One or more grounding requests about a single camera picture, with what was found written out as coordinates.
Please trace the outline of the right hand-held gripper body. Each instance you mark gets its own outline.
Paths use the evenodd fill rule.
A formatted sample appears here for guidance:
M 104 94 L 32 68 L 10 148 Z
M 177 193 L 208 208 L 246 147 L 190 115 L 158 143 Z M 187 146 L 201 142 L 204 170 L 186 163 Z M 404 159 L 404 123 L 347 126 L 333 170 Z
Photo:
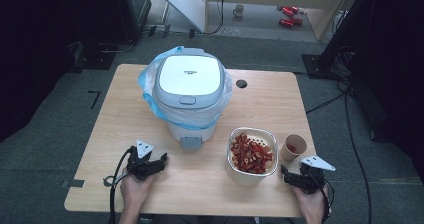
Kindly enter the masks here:
M 335 171 L 336 168 L 318 156 L 304 157 L 300 161 L 300 177 L 295 186 L 307 194 L 321 190 L 325 185 L 325 171 Z

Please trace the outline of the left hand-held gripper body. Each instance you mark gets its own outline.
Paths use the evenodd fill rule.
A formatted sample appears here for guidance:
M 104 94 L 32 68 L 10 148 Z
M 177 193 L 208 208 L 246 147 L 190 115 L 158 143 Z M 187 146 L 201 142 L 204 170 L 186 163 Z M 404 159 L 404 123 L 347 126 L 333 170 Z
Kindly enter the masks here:
M 152 175 L 155 167 L 160 167 L 160 161 L 150 162 L 153 146 L 140 139 L 136 140 L 136 145 L 131 147 L 131 154 L 128 158 L 127 171 L 138 180 L 145 181 Z

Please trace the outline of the brown paper cup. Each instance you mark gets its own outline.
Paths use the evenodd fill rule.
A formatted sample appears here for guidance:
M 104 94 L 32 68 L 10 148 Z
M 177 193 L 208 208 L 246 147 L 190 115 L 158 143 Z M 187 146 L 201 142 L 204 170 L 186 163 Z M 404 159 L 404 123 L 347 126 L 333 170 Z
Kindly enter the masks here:
M 288 150 L 287 145 L 293 145 L 297 148 L 298 153 L 292 153 Z M 283 160 L 291 162 L 298 156 L 303 154 L 307 149 L 307 143 L 303 137 L 297 134 L 288 135 L 280 149 L 280 156 Z

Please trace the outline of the person's right hand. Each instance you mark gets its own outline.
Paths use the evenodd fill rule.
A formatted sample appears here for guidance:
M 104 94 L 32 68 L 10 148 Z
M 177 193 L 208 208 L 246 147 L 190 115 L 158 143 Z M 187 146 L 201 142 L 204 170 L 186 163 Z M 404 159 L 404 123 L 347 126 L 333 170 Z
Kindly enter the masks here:
M 305 194 L 300 188 L 293 187 L 297 203 L 303 217 L 322 217 L 326 209 L 325 198 L 321 192 Z

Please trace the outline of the person's left hand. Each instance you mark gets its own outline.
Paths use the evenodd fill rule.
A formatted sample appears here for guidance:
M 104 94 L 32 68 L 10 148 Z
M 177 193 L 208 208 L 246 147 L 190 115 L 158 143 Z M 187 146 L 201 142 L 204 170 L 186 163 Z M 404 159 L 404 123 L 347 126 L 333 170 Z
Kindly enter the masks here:
M 121 181 L 120 191 L 124 201 L 124 211 L 138 214 L 147 200 L 155 176 L 149 176 L 140 181 L 134 175 L 128 174 Z

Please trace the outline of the pile of red jujube slices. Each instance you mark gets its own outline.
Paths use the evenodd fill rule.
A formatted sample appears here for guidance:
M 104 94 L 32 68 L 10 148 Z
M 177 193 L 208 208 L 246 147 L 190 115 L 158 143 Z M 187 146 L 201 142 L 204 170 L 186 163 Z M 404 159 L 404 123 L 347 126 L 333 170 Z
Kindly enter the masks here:
M 264 174 L 273 165 L 274 154 L 264 140 L 243 132 L 230 143 L 230 160 L 236 169 L 246 173 Z

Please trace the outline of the white bowl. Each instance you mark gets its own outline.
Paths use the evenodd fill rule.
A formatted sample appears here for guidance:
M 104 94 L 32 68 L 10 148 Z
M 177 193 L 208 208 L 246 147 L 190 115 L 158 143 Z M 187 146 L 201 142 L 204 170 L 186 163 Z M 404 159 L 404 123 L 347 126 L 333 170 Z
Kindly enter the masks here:
M 230 143 L 231 141 L 239 134 L 241 133 L 247 133 L 249 136 L 262 139 L 267 144 L 271 146 L 271 152 L 274 154 L 273 158 L 273 165 L 272 167 L 266 171 L 264 174 L 252 174 L 252 173 L 246 173 L 239 171 L 235 168 L 235 166 L 231 163 L 230 160 Z M 228 139 L 228 145 L 227 145 L 227 157 L 226 157 L 226 172 L 229 178 L 241 185 L 241 186 L 254 186 L 257 185 L 259 182 L 261 182 L 264 178 L 271 176 L 276 170 L 278 165 L 278 144 L 275 139 L 275 137 L 268 131 L 257 129 L 257 128 L 249 128 L 249 127 L 240 127 L 236 128 L 232 131 L 232 133 L 229 136 Z

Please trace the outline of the light blue lidded trash bin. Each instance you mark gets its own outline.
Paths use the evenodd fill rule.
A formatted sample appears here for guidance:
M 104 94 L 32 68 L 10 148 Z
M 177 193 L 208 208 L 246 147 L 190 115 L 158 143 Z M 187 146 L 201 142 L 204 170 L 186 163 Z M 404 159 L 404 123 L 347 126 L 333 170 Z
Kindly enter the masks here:
M 232 96 L 232 79 L 215 56 L 177 46 L 156 56 L 138 84 L 153 114 L 191 130 L 214 126 Z

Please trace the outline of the black stand with base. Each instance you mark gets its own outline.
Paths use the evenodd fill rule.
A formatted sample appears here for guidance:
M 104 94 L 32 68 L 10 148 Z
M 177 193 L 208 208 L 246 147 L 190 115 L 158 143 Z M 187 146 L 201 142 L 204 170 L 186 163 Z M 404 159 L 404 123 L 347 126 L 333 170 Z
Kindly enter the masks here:
M 338 79 L 335 73 L 336 57 L 347 51 L 356 51 L 367 39 L 375 0 L 355 0 L 327 47 L 320 55 L 302 55 L 308 76 L 312 79 Z

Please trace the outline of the black equipment case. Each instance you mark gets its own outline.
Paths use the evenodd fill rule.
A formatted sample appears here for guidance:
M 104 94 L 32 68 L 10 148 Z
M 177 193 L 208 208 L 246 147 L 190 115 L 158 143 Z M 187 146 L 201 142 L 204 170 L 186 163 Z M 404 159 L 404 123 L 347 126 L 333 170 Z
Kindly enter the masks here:
M 151 9 L 151 0 L 118 0 L 125 40 L 137 41 Z

